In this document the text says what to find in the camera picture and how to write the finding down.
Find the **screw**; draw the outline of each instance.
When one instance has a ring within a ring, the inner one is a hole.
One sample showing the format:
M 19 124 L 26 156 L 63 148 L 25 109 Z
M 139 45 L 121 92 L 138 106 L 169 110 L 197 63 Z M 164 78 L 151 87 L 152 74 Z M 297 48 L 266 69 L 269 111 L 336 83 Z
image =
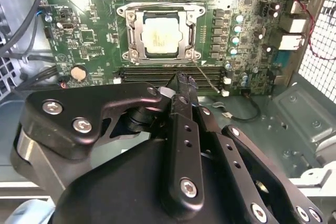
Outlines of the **screw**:
M 63 111 L 63 107 L 58 102 L 45 102 L 42 106 L 44 112 L 50 115 L 58 115 Z
M 190 51 L 190 50 L 187 50 L 186 52 L 185 52 L 185 56 L 186 56 L 186 58 L 191 58 L 192 57 L 192 52 Z
M 46 16 L 44 16 L 44 20 L 48 23 L 51 23 L 52 22 L 52 17 L 50 15 L 46 15 Z
M 257 204 L 253 203 L 251 205 L 251 209 L 253 212 L 253 215 L 261 222 L 266 223 L 267 222 L 267 216 L 265 211 Z
M 131 57 L 137 58 L 139 56 L 138 52 L 136 50 L 131 50 Z
M 76 119 L 72 126 L 80 133 L 89 133 L 92 130 L 91 123 L 86 119 Z
M 203 107 L 202 110 L 203 110 L 204 114 L 210 115 L 210 110 L 208 110 L 206 107 Z
M 147 88 L 147 91 L 148 91 L 148 93 L 151 94 L 151 95 L 156 95 L 156 91 L 155 91 L 155 89 L 153 89 L 153 88 L 151 88 L 151 87 Z
M 296 207 L 296 210 L 298 211 L 299 215 L 305 222 L 309 222 L 309 216 L 308 214 L 301 208 L 301 207 Z
M 295 102 L 295 101 L 296 101 L 296 96 L 295 96 L 295 95 L 291 95 L 291 96 L 289 97 L 289 101 L 290 101 L 290 102 Z
M 135 15 L 134 15 L 134 13 L 127 13 L 127 19 L 130 20 L 130 21 L 135 20 Z
M 189 179 L 181 180 L 181 190 L 182 192 L 189 198 L 196 197 L 197 188 L 194 183 L 192 183 Z
M 312 122 L 312 125 L 313 125 L 314 128 L 319 128 L 319 127 L 321 127 L 321 122 L 316 120 L 316 121 Z
M 233 134 L 235 134 L 236 136 L 239 136 L 239 131 L 237 131 L 237 129 L 232 128 L 232 132 L 233 132 Z
M 322 222 L 322 218 L 319 216 L 317 212 L 315 212 L 314 209 L 309 208 L 309 212 L 311 213 L 311 215 L 313 215 L 315 220 L 317 220 L 318 222 Z

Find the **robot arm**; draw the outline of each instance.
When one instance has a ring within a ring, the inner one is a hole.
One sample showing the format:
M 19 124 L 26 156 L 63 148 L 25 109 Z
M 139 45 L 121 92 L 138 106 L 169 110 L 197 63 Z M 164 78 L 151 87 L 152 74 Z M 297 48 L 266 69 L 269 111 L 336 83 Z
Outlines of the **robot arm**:
M 56 203 L 51 223 L 326 223 L 238 128 L 220 129 L 183 73 L 37 92 L 26 101 L 14 168 Z M 94 146 L 151 133 L 92 169 Z

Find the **wire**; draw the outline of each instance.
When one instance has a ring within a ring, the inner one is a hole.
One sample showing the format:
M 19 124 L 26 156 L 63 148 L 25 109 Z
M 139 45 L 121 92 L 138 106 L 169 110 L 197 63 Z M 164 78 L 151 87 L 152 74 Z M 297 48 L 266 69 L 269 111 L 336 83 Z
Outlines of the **wire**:
M 224 105 L 220 105 L 220 106 L 215 106 L 215 103 L 213 104 L 213 107 L 215 108 L 219 108 L 221 107 L 223 109 L 223 116 L 225 116 L 226 118 L 230 118 L 236 122 L 241 122 L 241 123 L 250 123 L 250 122 L 254 122 L 255 120 L 257 120 L 260 116 L 261 116 L 261 110 L 259 105 L 251 98 L 251 96 L 249 94 L 243 94 L 243 96 L 251 103 L 251 105 L 256 109 L 257 113 L 252 116 L 251 118 L 247 118 L 247 119 L 242 119 L 242 118 L 238 118 L 234 115 L 232 115 L 230 112 L 227 111 L 227 109 L 224 107 Z
M 10 50 L 12 46 L 14 46 L 25 34 L 26 30 L 28 29 L 30 23 L 33 21 L 36 12 L 38 10 L 39 4 L 41 0 L 35 0 L 31 9 L 29 10 L 26 18 L 22 22 L 21 26 L 16 30 L 10 40 L 0 48 L 0 56 L 2 56 L 5 52 Z
M 25 82 L 21 83 L 18 87 L 16 87 L 15 90 L 17 91 L 22 91 L 22 90 L 27 90 L 29 89 L 31 86 L 34 86 L 35 84 L 47 80 L 50 77 L 53 77 L 55 75 L 57 75 L 57 68 L 56 66 L 53 66 L 51 68 L 48 68 L 38 74 L 36 74 L 35 76 L 31 77 L 30 79 L 26 80 Z
M 213 90 L 215 90 L 218 94 L 220 93 L 220 90 L 218 88 L 216 88 L 215 85 L 212 84 L 212 82 L 210 81 L 210 79 L 208 78 L 208 76 L 206 76 L 206 74 L 202 71 L 202 69 L 197 65 L 197 62 L 193 60 L 194 65 L 196 66 L 196 68 L 201 72 L 201 74 L 204 76 L 204 78 L 206 79 L 206 81 L 209 83 L 209 85 L 211 86 L 211 88 Z
M 306 6 L 300 0 L 295 0 L 295 1 L 299 3 L 300 7 L 308 14 L 309 19 L 310 19 L 310 30 L 309 30 L 309 35 L 308 35 L 308 45 L 309 45 L 309 50 L 311 51 L 312 55 L 319 58 L 319 59 L 326 60 L 326 61 L 336 60 L 336 57 L 328 59 L 328 58 L 319 56 L 314 51 L 313 45 L 312 45 L 312 42 L 311 42 L 311 36 L 314 32 L 314 28 L 315 28 L 315 24 L 316 24 L 315 18 L 311 15 L 309 10 L 307 10 Z

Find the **capacitor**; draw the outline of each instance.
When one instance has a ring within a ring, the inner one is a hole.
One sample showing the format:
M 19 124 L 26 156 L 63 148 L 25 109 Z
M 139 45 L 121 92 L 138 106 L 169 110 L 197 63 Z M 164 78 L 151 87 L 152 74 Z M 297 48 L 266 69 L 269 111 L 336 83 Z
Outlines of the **capacitor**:
M 237 16 L 235 17 L 235 21 L 236 21 L 237 23 L 241 23 L 241 22 L 243 22 L 243 21 L 244 21 L 244 17 L 243 17 L 243 15 L 237 15 Z
M 229 49 L 229 53 L 230 53 L 231 55 L 236 55 L 236 54 L 238 53 L 238 51 L 237 51 L 236 48 L 231 47 L 231 48 Z
M 241 33 L 242 32 L 242 27 L 241 26 L 234 26 L 232 30 L 235 33 Z
M 279 13 L 271 9 L 268 11 L 268 15 L 272 16 L 273 18 L 276 18 L 279 16 Z
M 231 70 L 232 69 L 232 66 L 231 66 L 230 62 L 227 61 L 225 63 L 225 68 L 226 68 L 226 70 Z
M 280 9 L 280 5 L 278 3 L 270 3 L 269 7 L 273 10 L 279 10 Z
M 271 51 L 272 51 L 272 48 L 271 48 L 270 46 L 266 45 L 266 44 L 263 44 L 263 45 L 262 45 L 262 48 L 263 48 L 263 50 L 265 50 L 266 52 L 271 52 Z
M 232 42 L 233 44 L 238 44 L 238 43 L 239 43 L 239 38 L 238 38 L 238 37 L 232 37 L 232 38 L 231 38 L 231 42 Z
M 260 32 L 258 32 L 258 31 L 255 31 L 254 33 L 253 33 L 253 35 L 254 35 L 254 37 L 256 38 L 256 39 L 263 39 L 263 34 L 262 33 L 260 33 Z

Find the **motherboard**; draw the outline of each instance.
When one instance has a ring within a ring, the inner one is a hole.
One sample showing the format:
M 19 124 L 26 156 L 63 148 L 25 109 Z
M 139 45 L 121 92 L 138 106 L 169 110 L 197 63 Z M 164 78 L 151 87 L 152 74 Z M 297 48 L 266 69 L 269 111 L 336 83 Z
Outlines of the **motherboard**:
M 293 0 L 42 0 L 40 12 L 68 87 L 159 87 L 180 70 L 223 96 L 269 94 L 307 25 Z

